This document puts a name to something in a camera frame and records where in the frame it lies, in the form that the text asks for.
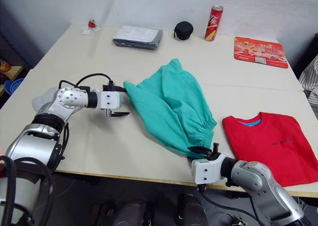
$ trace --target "green shirt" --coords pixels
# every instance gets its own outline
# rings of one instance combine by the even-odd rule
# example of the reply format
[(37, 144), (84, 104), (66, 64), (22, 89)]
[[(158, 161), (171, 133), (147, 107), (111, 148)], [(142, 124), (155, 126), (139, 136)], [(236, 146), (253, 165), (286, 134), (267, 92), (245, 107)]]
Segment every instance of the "green shirt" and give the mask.
[(147, 130), (167, 148), (194, 158), (201, 156), (188, 147), (211, 148), (217, 123), (198, 81), (178, 59), (137, 86), (125, 81), (124, 87)]

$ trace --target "gray cloth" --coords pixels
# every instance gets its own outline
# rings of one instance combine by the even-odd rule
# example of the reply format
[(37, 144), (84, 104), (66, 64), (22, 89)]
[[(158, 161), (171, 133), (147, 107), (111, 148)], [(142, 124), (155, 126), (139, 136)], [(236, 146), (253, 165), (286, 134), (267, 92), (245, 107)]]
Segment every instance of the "gray cloth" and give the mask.
[(158, 47), (162, 35), (163, 35), (163, 31), (158, 30), (158, 34), (154, 37), (154, 39), (151, 42), (131, 41), (131, 40), (114, 38), (113, 43), (116, 46), (121, 46), (121, 47), (134, 47), (134, 48), (140, 48), (140, 49), (154, 50)]
[(57, 87), (50, 88), (48, 91), (45, 92), (45, 94), (34, 98), (32, 100), (32, 106), (34, 110), (39, 111), (44, 104), (52, 102), (54, 94), (56, 93), (58, 89), (59, 88)]
[(318, 119), (318, 55), (303, 71), (299, 78), (308, 102)]

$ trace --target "blue bowl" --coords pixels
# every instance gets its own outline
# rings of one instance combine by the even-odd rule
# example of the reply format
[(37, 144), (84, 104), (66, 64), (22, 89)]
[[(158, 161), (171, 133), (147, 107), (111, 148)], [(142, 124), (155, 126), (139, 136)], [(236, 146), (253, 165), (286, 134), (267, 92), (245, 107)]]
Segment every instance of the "blue bowl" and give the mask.
[(12, 84), (13, 84), (13, 81), (11, 80), (7, 80), (6, 82), (4, 82), (4, 90), (10, 95), (12, 95), (12, 92), (10, 90)]
[(24, 78), (17, 79), (16, 81), (11, 81), (11, 80), (6, 81), (4, 83), (5, 91), (8, 94), (12, 95), (16, 91), (16, 89), (20, 86), (23, 80)]

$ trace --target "red t-shirt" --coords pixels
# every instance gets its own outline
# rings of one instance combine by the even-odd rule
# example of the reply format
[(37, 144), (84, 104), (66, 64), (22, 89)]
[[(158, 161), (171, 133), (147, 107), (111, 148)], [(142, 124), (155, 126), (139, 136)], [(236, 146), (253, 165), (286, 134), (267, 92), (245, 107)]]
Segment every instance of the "red t-shirt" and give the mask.
[(282, 186), (318, 181), (318, 162), (295, 118), (260, 112), (250, 120), (223, 119), (237, 159), (260, 161)]

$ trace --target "red soda can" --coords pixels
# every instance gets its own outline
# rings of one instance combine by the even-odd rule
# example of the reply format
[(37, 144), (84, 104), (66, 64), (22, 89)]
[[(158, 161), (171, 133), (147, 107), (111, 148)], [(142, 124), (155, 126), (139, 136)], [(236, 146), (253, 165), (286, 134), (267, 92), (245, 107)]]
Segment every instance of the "red soda can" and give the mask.
[(210, 18), (208, 21), (207, 31), (205, 32), (204, 39), (206, 41), (214, 41), (217, 34), (219, 24), (223, 13), (223, 7), (214, 5), (211, 8)]

